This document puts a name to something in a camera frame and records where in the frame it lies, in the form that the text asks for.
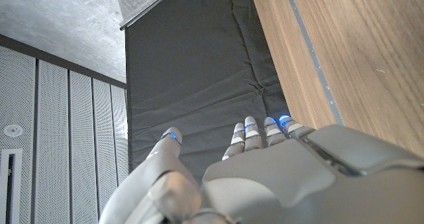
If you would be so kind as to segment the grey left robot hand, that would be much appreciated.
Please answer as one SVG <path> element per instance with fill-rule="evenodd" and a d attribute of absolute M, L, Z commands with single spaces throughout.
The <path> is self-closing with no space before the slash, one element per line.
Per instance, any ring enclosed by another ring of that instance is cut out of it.
<path fill-rule="evenodd" d="M 422 157 L 340 125 L 290 116 L 235 126 L 221 161 L 196 182 L 182 134 L 163 133 L 115 190 L 101 223 L 422 223 Z"/>

